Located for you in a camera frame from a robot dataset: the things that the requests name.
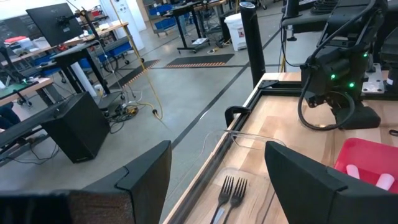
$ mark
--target computer tower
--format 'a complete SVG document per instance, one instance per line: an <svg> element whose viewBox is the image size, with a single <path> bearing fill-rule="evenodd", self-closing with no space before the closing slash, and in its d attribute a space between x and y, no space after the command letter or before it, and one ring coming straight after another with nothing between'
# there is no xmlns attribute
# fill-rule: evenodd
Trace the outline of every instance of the computer tower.
<svg viewBox="0 0 398 224"><path fill-rule="evenodd" d="M94 159L110 130L88 92L67 99L42 127L73 163Z"/></svg>

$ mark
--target gray floor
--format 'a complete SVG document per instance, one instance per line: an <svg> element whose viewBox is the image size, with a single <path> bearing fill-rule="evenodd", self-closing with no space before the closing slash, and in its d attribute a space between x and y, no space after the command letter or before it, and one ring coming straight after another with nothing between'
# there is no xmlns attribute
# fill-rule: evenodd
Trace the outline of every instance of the gray floor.
<svg viewBox="0 0 398 224"><path fill-rule="evenodd" d="M268 10L257 11L263 45L279 29L280 5L281 2L270 3ZM146 106L134 119L126 122L120 132L108 135L95 160L72 164L66 155L60 152L41 166L12 161L0 168L1 190L81 189L132 161L160 141L164 139L173 141L199 116L196 125L184 135L173 150L169 194L162 214L162 219L165 218L210 154L211 147L202 150L205 136L211 131L226 127L225 109L244 103L252 91L252 81L250 67L244 67L249 62L247 50L234 52L232 46L220 49L215 54L235 54L226 65L240 65L240 67L160 69L177 57L206 55L212 47L205 47L196 55L189 51L183 51L179 55L176 47L182 43L176 30L170 31L168 36L161 35L159 38L152 33L149 25L147 27L147 30L141 32L145 49L140 53L146 60L160 60L154 66L156 69L149 70L147 74L162 103L164 124L155 119L152 110ZM192 38L195 38L194 32L195 30L190 31ZM304 62L315 49L319 34L308 33L296 36L298 41L289 42L287 47L287 59L290 63ZM264 49L267 72L278 70L279 37L276 35ZM135 68L139 65L135 55L129 55L129 59L132 63L125 68ZM288 72L298 70L299 68L287 67ZM72 91L70 86L61 83L58 75L54 75L54 79L59 92L65 96L69 95ZM115 81L112 75L107 79L110 83ZM159 110L145 76L141 76L130 86L133 91L138 92L135 93L138 98L142 93L142 102L152 103ZM39 97L34 96L31 101L34 104L31 108L16 106L15 111L21 118L45 108ZM47 157L54 147L55 143L48 139L35 147L34 151L41 157ZM33 158L33 154L27 152L18 159Z"/></svg>

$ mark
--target black cylindrical pole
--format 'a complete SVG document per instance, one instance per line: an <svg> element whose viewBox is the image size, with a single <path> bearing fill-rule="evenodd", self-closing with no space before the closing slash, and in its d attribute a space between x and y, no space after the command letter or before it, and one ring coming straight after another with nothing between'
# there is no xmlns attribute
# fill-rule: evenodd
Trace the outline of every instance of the black cylindrical pole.
<svg viewBox="0 0 398 224"><path fill-rule="evenodd" d="M248 47L249 61L253 87L256 87L263 74L266 72L266 63L262 54L262 44L259 23L257 21L256 7L250 2L241 2L239 7L242 15L244 37Z"/></svg>

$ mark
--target yellow cable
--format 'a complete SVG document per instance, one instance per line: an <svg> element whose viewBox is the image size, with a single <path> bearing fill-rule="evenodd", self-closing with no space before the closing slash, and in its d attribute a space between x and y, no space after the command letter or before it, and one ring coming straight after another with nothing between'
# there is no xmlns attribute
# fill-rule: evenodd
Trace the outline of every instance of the yellow cable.
<svg viewBox="0 0 398 224"><path fill-rule="evenodd" d="M279 72L284 72L285 66L286 66L286 58L285 58L285 54L286 54L286 42L282 43L284 45L284 49L285 49L285 53L282 54L282 65L280 66L280 71Z"/></svg>
<svg viewBox="0 0 398 224"><path fill-rule="evenodd" d="M137 55L138 61L139 61L139 63L141 64L141 67L142 67L142 71L144 72L146 68L145 68L144 63L143 63L142 60L141 60L141 56L139 55L139 52L138 52L138 50L136 49L136 46L134 45L134 42L132 41L132 39L131 39L131 37L130 37L130 35L129 35L127 29L126 29L126 26L124 26L123 23L122 23L122 20L120 20L119 14L118 14L118 12L117 12L115 6L113 5L112 0L109 0L109 1L110 1L111 5L112 5L112 8L113 8L114 12L116 13L116 16L118 17L118 20L119 20L119 22L120 22L120 25L123 27L123 30L124 30L124 32L126 33L126 36L127 36L127 38L129 39L129 41L130 41L130 45L133 47L134 53L136 53L136 55ZM150 88L151 88L152 91L154 92L154 95L155 95L155 97L156 97L156 100L157 100L157 102L158 102L158 104L159 104L159 107L160 107L160 116L157 114L157 110L155 109L155 106L154 106L154 105L152 105L152 104L150 104L150 103L137 103L137 104L138 104L138 105L148 105L148 106L150 106L150 107L152 108L152 113L155 115L155 117L156 117L157 119L162 119L162 118L163 118L163 108L162 108L162 104L160 103L159 97L157 96L157 93L156 93L156 91L155 91L155 88L154 88L154 86L153 86L153 84L152 84L152 80L149 78L148 74L145 74L145 77L147 77L148 82L149 82L149 85L150 85Z"/></svg>

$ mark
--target white trash can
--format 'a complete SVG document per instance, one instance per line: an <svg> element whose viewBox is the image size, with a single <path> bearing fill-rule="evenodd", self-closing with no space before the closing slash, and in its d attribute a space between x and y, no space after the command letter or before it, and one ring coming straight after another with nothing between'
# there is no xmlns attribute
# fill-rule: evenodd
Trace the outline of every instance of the white trash can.
<svg viewBox="0 0 398 224"><path fill-rule="evenodd" d="M238 13L226 17L225 23L228 26L234 50L238 51L240 49L245 49L246 39L244 38L244 30L243 30L241 14Z"/></svg>

